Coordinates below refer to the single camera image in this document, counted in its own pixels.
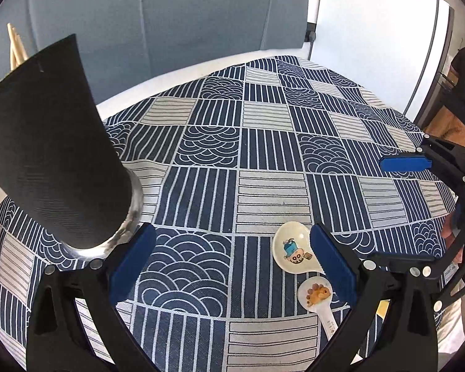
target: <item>black cylindrical cup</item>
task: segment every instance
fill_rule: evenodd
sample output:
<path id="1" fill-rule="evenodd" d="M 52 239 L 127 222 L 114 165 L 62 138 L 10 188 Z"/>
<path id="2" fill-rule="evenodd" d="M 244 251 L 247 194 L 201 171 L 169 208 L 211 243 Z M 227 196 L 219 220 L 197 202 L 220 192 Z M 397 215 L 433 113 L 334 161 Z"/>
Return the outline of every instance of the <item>black cylindrical cup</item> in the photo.
<path id="1" fill-rule="evenodd" d="M 0 186 L 74 248 L 105 242 L 127 217 L 131 180 L 98 115 L 75 35 L 0 82 Z"/>

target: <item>ceramic spoon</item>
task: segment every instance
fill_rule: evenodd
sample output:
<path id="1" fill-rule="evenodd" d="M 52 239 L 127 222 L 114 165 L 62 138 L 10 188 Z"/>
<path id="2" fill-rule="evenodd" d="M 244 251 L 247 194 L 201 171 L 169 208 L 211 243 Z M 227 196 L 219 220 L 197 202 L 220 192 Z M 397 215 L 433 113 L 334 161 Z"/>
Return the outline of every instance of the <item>ceramic spoon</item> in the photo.
<path id="1" fill-rule="evenodd" d="M 330 295 L 326 299 L 322 299 L 320 302 L 315 303 L 313 305 L 309 305 L 307 295 L 309 295 L 309 291 L 312 289 L 314 284 L 323 285 L 324 287 L 329 289 Z M 330 340 L 336 330 L 338 329 L 338 324 L 336 324 L 336 319 L 331 310 L 331 301 L 332 301 L 333 290 L 331 283 L 324 277 L 311 277 L 305 280 L 300 287 L 298 288 L 298 300 L 300 301 L 301 305 L 308 310 L 309 312 L 316 313 L 319 318 L 322 326 L 324 327 L 324 331 L 327 336 L 327 340 Z M 356 354 L 355 358 L 353 358 L 353 363 L 357 361 L 361 361 L 363 358 Z"/>

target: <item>spoon handle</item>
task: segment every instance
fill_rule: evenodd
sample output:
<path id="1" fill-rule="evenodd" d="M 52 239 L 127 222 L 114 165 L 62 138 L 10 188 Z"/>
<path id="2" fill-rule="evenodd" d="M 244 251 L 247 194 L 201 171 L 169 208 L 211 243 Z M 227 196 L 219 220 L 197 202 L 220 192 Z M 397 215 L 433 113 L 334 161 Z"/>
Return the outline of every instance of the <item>spoon handle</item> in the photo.
<path id="1" fill-rule="evenodd" d="M 334 333 L 336 332 L 338 325 L 336 324 L 336 319 L 332 313 L 331 307 L 329 303 L 323 303 L 317 305 L 316 312 L 319 315 L 320 322 L 324 327 L 324 331 L 326 332 L 327 340 L 329 341 Z M 355 358 L 353 358 L 352 364 L 358 361 L 361 361 L 363 358 L 356 354 Z"/>

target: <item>blue gripper pad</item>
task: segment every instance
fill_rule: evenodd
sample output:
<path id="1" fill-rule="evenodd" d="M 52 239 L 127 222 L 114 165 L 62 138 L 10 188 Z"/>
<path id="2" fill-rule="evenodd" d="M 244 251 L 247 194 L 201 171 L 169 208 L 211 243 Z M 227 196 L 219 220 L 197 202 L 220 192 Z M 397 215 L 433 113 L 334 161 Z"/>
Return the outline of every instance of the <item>blue gripper pad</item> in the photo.
<path id="1" fill-rule="evenodd" d="M 357 277 L 319 225 L 310 230 L 310 246 L 338 298 L 354 307 L 357 304 Z"/>
<path id="2" fill-rule="evenodd" d="M 136 239 L 136 242 L 129 248 L 119 267 L 110 276 L 108 299 L 112 306 L 127 299 L 155 248 L 157 234 L 152 224 L 144 224 L 132 239 Z"/>
<path id="3" fill-rule="evenodd" d="M 383 172 L 420 172 L 430 169 L 432 161 L 424 155 L 405 154 L 382 157 L 379 165 Z"/>

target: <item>table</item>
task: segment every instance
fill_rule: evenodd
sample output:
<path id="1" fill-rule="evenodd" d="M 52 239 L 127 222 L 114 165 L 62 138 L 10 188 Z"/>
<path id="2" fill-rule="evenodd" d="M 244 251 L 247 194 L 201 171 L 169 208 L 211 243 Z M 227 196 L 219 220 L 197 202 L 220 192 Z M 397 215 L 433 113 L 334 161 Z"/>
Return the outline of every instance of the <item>table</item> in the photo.
<path id="1" fill-rule="evenodd" d="M 295 56 L 236 64 L 144 99 L 104 121 L 140 177 L 142 221 L 157 246 L 117 309 L 162 370 L 305 370 L 327 343 L 273 261 L 286 221 L 321 221 L 366 258 L 441 256 L 454 209 L 429 171 L 381 172 L 383 155 L 414 151 L 422 133 L 351 80 Z M 33 293 L 47 264 L 81 268 L 10 199 L 0 204 L 0 339 L 25 365 Z M 349 307 L 334 295 L 341 322 Z M 82 300 L 98 356 L 110 360 Z M 376 317 L 360 355 L 371 350 Z"/>

